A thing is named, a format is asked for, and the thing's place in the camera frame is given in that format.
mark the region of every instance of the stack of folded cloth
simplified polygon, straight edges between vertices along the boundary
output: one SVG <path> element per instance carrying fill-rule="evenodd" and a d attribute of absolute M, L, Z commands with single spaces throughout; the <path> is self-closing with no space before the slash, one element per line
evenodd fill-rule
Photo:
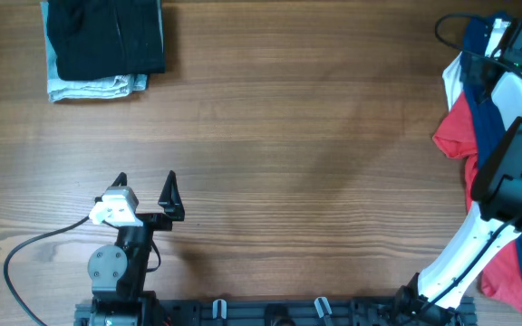
<path fill-rule="evenodd" d="M 47 92 L 62 99 L 114 99 L 144 91 L 163 73 L 160 0 L 41 3 Z"/>

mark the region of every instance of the black cloth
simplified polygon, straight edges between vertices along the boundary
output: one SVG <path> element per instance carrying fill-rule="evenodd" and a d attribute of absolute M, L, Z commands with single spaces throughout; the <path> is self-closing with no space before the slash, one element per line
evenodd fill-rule
<path fill-rule="evenodd" d="M 155 0 L 49 0 L 47 33 L 65 81 L 164 72 Z"/>

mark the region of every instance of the wood grain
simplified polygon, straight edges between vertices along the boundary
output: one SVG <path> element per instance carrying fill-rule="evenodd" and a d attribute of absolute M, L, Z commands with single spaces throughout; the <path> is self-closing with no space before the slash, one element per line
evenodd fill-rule
<path fill-rule="evenodd" d="M 164 264 L 146 284 L 162 299 L 392 294 L 465 216 L 462 162 L 430 139 L 456 56 L 434 21 L 498 9 L 522 16 L 508 2 L 167 2 L 169 72 L 128 99 L 50 104 L 39 5 L 0 0 L 0 324 L 30 324 L 7 253 L 85 216 L 121 171 L 141 211 L 179 176 L 187 220 L 155 235 Z M 71 324 L 88 258 L 114 235 L 83 225 L 25 248 L 18 291 Z M 481 326 L 522 324 L 469 294 Z"/>

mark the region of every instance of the cloth pile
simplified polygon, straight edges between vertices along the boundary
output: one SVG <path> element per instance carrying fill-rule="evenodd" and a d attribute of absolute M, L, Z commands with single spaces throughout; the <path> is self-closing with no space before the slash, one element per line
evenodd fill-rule
<path fill-rule="evenodd" d="M 51 102 L 114 99 L 165 72 L 160 0 L 41 3 Z"/>
<path fill-rule="evenodd" d="M 505 13 L 497 13 L 489 20 L 495 23 L 497 18 L 508 19 Z M 471 21 L 465 32 L 465 47 L 484 53 L 488 49 L 488 41 L 484 37 L 484 24 Z M 476 100 L 483 90 L 459 81 L 460 63 L 468 59 L 465 53 L 459 55 L 442 75 L 450 113 L 440 124 L 433 140 L 448 158 L 467 160 L 466 198 L 467 209 L 470 209 L 473 205 L 470 198 L 472 182 L 505 133 L 503 120 L 513 120 L 517 113 L 499 110 L 491 100 L 481 103 Z M 522 312 L 522 235 L 488 263 L 481 277 L 481 290 L 487 296 L 506 302 Z"/>

